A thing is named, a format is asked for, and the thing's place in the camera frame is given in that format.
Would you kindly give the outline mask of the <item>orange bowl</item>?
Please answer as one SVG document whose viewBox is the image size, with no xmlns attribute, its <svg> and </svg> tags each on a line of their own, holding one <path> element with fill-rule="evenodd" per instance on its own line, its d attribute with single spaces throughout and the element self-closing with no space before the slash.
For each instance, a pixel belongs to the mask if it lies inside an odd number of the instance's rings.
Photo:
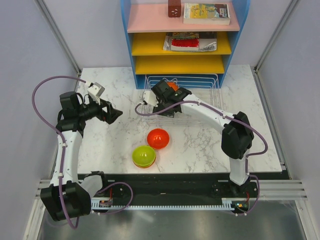
<svg viewBox="0 0 320 240">
<path fill-rule="evenodd" d="M 156 161 L 154 160 L 153 162 L 150 162 L 148 164 L 145 164 L 145 165 L 142 165 L 142 164 L 138 164 L 136 162 L 133 162 L 135 166 L 139 167 L 139 168 L 142 168 L 142 169 L 146 169 L 146 168 L 149 168 L 151 167 Z"/>
<path fill-rule="evenodd" d="M 179 87 L 174 82 L 167 82 L 168 86 L 173 88 L 174 91 L 177 91 Z"/>
</svg>

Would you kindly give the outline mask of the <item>clear wire dish rack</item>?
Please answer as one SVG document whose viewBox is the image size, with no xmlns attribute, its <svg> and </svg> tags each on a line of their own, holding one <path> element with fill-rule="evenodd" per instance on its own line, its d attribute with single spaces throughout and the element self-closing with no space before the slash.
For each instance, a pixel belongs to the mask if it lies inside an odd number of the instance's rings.
<svg viewBox="0 0 320 240">
<path fill-rule="evenodd" d="M 217 74 L 146 75 L 141 107 L 143 118 L 150 125 L 203 126 L 205 121 L 194 113 L 185 113 L 182 104 L 160 114 L 156 112 L 187 101 L 187 96 L 191 94 L 199 98 L 198 102 L 221 108 L 223 100 L 220 88 Z"/>
</svg>

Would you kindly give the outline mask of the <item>red plastic bowl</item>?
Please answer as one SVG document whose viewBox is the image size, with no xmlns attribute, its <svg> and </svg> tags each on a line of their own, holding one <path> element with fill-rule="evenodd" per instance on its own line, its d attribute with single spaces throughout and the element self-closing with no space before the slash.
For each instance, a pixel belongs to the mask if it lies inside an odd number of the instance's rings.
<svg viewBox="0 0 320 240">
<path fill-rule="evenodd" d="M 156 150 L 165 148 L 170 142 L 170 135 L 162 128 L 155 128 L 147 135 L 147 143 Z"/>
</svg>

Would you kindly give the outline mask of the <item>lime green bowl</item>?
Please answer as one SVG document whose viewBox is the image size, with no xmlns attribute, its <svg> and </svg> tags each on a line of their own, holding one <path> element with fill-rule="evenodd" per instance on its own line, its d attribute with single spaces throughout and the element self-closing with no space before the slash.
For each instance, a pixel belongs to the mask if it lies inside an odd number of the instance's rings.
<svg viewBox="0 0 320 240">
<path fill-rule="evenodd" d="M 156 160 L 156 151 L 149 145 L 141 145 L 132 152 L 132 161 L 141 165 L 146 165 Z"/>
</svg>

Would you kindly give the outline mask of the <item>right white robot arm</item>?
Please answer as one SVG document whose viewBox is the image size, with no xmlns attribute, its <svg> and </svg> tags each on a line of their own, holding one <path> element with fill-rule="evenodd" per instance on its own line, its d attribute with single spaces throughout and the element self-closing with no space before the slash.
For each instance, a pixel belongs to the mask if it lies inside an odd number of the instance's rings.
<svg viewBox="0 0 320 240">
<path fill-rule="evenodd" d="M 155 112 L 161 111 L 166 117 L 174 117 L 175 113 L 197 117 L 221 134 L 221 149 L 230 162 L 229 178 L 232 182 L 229 191 L 235 197 L 242 196 L 247 191 L 249 178 L 245 157 L 254 139 L 247 115 L 241 111 L 237 114 L 225 112 L 202 101 L 184 87 L 175 90 L 165 80 L 159 81 L 151 91 L 157 100 Z"/>
</svg>

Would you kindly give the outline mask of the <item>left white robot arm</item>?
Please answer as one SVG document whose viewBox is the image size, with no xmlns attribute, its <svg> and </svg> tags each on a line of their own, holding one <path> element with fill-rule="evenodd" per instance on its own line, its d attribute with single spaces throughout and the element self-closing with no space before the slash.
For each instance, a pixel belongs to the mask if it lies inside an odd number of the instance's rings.
<svg viewBox="0 0 320 240">
<path fill-rule="evenodd" d="M 109 193 L 110 185 L 103 180 L 102 171 L 93 171 L 79 182 L 79 152 L 88 120 L 97 118 L 110 125 L 123 114 L 103 99 L 96 103 L 90 98 L 84 104 L 82 95 L 75 91 L 61 94 L 59 100 L 62 109 L 55 126 L 59 131 L 56 165 L 49 187 L 40 191 L 44 206 L 56 222 L 88 215 L 92 198 Z"/>
</svg>

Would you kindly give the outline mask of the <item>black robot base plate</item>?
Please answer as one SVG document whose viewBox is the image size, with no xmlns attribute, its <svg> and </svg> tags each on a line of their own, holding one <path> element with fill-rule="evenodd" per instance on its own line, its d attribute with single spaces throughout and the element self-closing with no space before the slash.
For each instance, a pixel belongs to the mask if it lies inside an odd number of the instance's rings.
<svg viewBox="0 0 320 240">
<path fill-rule="evenodd" d="M 117 205 L 217 205 L 223 199 L 253 200 L 257 182 L 238 186 L 227 173 L 105 174 L 98 197 L 111 197 Z"/>
</svg>

